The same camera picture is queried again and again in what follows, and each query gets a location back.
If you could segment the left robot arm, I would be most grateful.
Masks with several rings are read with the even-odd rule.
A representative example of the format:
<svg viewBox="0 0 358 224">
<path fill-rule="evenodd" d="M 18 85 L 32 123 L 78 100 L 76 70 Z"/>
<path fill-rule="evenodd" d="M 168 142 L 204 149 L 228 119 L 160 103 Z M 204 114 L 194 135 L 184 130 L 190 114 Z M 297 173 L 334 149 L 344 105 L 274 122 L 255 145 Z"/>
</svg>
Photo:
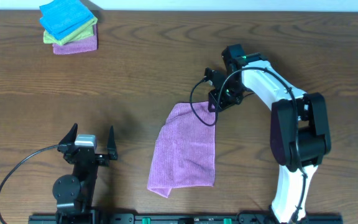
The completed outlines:
<svg viewBox="0 0 358 224">
<path fill-rule="evenodd" d="M 57 201 L 55 213 L 57 224 L 96 224 L 106 223 L 108 219 L 92 207 L 98 168 L 107 167 L 109 161 L 117 159 L 114 128 L 109 130 L 107 154 L 96 153 L 95 135 L 77 134 L 74 124 L 59 142 L 58 151 L 64 160 L 73 166 L 73 172 L 59 177 L 52 189 Z"/>
</svg>

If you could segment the purple microfiber cloth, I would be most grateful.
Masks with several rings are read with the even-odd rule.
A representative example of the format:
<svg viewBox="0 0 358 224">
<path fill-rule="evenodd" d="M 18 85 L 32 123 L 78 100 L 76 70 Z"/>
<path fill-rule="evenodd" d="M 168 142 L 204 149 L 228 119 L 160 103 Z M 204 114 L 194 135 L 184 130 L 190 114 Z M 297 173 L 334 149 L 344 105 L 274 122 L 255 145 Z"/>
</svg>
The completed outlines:
<svg viewBox="0 0 358 224">
<path fill-rule="evenodd" d="M 165 198 L 173 189 L 212 187 L 215 181 L 214 113 L 208 102 L 178 103 L 155 141 L 147 189 Z"/>
</svg>

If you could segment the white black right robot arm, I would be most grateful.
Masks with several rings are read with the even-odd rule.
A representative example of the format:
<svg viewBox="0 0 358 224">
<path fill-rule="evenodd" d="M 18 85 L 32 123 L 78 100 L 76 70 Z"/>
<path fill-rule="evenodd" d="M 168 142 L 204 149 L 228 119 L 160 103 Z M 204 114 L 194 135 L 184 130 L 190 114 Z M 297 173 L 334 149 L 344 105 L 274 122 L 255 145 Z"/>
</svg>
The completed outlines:
<svg viewBox="0 0 358 224">
<path fill-rule="evenodd" d="M 204 82 L 214 87 L 208 109 L 218 114 L 239 105 L 244 92 L 258 96 L 269 108 L 270 148 L 279 164 L 275 197 L 265 223 L 308 223 L 305 202 L 311 180 L 331 150 L 326 102 L 286 81 L 260 53 L 247 55 L 239 44 L 221 54 L 225 73 L 206 68 Z"/>
</svg>

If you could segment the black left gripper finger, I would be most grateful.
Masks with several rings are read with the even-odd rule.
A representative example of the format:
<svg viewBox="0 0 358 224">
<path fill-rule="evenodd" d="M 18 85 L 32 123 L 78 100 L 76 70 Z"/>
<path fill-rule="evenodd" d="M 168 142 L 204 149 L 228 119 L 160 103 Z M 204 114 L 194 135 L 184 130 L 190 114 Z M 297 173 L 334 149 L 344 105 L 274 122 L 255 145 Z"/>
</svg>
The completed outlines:
<svg viewBox="0 0 358 224">
<path fill-rule="evenodd" d="M 59 145 L 74 144 L 78 130 L 78 124 L 75 123 L 65 137 L 59 142 Z"/>
<path fill-rule="evenodd" d="M 111 126 L 109 129 L 109 135 L 108 135 L 108 143 L 106 146 L 106 149 L 108 150 L 108 156 L 110 160 L 117 160 L 118 154 L 117 154 L 117 147 L 114 137 L 114 127 Z"/>
</svg>

